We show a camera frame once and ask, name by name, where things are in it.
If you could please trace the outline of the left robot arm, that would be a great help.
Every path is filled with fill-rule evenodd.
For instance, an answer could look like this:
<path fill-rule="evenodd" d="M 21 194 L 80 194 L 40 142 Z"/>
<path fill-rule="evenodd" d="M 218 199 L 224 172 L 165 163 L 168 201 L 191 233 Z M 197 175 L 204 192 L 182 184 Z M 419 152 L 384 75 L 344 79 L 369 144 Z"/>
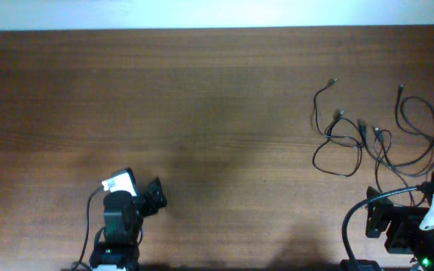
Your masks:
<path fill-rule="evenodd" d="M 167 206 L 167 199 L 159 178 L 148 183 L 143 194 L 132 196 L 127 191 L 115 191 L 103 200 L 105 226 L 97 232 L 90 267 L 116 266 L 137 271 L 139 265 L 138 236 L 143 221 Z"/>

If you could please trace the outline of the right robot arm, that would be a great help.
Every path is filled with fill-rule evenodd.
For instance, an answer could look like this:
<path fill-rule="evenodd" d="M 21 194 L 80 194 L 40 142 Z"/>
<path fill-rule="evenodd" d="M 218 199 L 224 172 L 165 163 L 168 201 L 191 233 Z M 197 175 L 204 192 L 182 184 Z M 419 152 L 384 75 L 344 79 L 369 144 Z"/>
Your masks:
<path fill-rule="evenodd" d="M 384 247 L 390 254 L 411 254 L 414 262 L 424 270 L 434 270 L 434 229 L 424 226 L 425 216 L 431 208 L 402 206 L 398 207 L 389 197 L 401 193 L 420 191 L 425 196 L 434 192 L 434 184 L 425 182 L 413 187 L 404 187 L 380 193 L 373 187 L 366 191 L 366 198 L 355 204 L 345 215 L 341 226 L 341 235 L 347 259 L 340 262 L 338 269 L 380 270 L 381 267 L 374 260 L 358 260 L 350 246 L 347 228 L 353 214 L 363 206 L 367 207 L 365 235 L 377 239 L 382 233 L 386 234 Z"/>

